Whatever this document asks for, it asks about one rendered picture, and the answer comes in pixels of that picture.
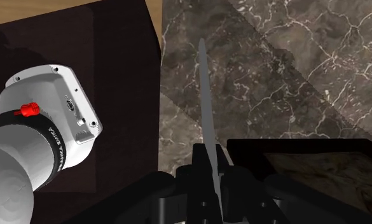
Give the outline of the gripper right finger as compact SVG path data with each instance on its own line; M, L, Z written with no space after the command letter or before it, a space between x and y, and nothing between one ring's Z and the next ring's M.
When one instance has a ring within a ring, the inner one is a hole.
M249 224L372 224L372 215L280 174L263 182L216 146L224 220Z

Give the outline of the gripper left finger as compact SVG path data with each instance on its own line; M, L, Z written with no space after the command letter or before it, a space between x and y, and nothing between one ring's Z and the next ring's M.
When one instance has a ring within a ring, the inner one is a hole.
M192 164L176 176L152 172L66 224L223 224L212 167L202 143L193 145Z

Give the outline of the grey knife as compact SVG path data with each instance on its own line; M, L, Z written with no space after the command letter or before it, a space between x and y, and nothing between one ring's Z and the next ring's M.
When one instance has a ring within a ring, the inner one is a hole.
M216 137L214 120L212 114L212 99L210 94L210 79L207 62L205 40L201 38L198 44L199 77L200 77L200 109L202 120L203 143L206 147L209 161L212 167L212 180L214 191L219 203L219 220L223 222L223 211L221 202L220 179L218 173Z

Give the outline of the black rimmed tray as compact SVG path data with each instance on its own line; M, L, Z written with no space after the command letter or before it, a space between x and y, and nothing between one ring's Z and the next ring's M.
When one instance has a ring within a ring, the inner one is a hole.
M227 150L291 224L372 224L372 141L230 139Z

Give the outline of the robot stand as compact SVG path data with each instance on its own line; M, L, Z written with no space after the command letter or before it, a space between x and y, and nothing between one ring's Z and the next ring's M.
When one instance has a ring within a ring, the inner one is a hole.
M31 224L62 224L158 167L160 53L144 0L101 0L0 24L0 92L28 67L71 67L103 131L36 192Z

